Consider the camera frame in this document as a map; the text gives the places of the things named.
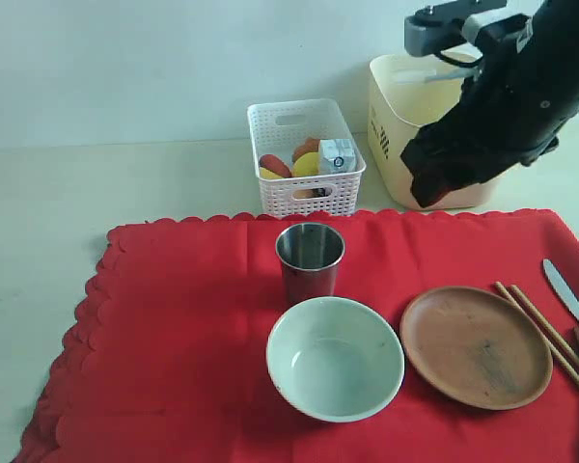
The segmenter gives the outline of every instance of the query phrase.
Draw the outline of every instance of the white ceramic bowl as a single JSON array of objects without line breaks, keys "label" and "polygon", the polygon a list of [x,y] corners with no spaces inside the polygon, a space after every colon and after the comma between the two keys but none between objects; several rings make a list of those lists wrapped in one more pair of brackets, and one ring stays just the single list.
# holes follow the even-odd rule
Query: white ceramic bowl
[{"label": "white ceramic bowl", "polygon": [[319,297],[293,306],[268,337],[272,382],[296,409],[326,422],[356,422],[397,394],[404,361],[384,318],[350,299]]}]

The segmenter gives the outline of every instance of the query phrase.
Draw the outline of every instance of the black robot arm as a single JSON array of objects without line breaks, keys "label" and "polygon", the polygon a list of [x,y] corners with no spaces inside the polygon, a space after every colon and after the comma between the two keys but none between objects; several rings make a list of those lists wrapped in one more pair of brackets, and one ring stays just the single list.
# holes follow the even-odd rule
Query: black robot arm
[{"label": "black robot arm", "polygon": [[506,3],[458,0],[405,20],[411,55],[447,60],[442,51],[465,41],[482,53],[459,103],[401,154],[422,207],[530,165],[558,146],[558,131],[579,112],[579,0],[545,0],[532,17]]}]

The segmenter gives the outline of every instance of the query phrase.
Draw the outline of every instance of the basket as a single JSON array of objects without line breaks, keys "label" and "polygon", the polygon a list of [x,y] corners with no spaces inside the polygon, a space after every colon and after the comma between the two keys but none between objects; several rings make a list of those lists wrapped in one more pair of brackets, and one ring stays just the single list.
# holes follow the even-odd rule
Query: basket
[{"label": "basket", "polygon": [[[255,173],[260,181],[260,196],[265,214],[284,217],[325,210],[334,215],[351,215],[356,210],[360,178],[365,160],[333,99],[309,99],[282,103],[254,104],[247,111]],[[291,166],[296,147],[308,137],[347,138],[356,152],[356,170],[346,174],[294,177],[269,180],[260,176],[259,161],[274,154]],[[300,199],[299,192],[319,189],[325,196]]]},{"label": "basket", "polygon": [[[474,59],[463,53],[451,53],[451,56],[461,61]],[[369,147],[393,199],[405,207],[421,209],[410,191],[413,176],[400,156],[421,126],[439,120],[458,102],[462,81],[402,83],[396,78],[401,73],[434,70],[446,73],[455,69],[432,56],[384,55],[371,61],[370,68]],[[497,182],[495,178],[487,183],[453,191],[427,209],[483,204],[490,198]]]}]

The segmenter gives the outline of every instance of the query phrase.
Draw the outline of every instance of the knife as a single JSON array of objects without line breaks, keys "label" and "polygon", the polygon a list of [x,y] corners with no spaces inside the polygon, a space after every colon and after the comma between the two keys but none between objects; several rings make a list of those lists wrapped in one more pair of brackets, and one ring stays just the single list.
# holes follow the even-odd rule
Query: knife
[{"label": "knife", "polygon": [[560,299],[562,299],[562,302],[564,302],[566,308],[579,322],[579,301],[566,283],[565,279],[549,259],[542,261],[542,268],[544,269],[544,274],[547,276],[547,280],[551,287],[553,287],[553,290],[556,291],[558,296],[560,296]]}]

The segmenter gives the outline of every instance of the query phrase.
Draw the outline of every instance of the stainless steel cup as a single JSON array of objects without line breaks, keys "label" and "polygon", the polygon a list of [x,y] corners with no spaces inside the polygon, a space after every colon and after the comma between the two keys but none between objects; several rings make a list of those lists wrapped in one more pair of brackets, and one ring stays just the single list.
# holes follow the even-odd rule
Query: stainless steel cup
[{"label": "stainless steel cup", "polygon": [[333,294],[345,253],[338,231],[318,223],[296,224],[281,232],[276,247],[291,305]]}]

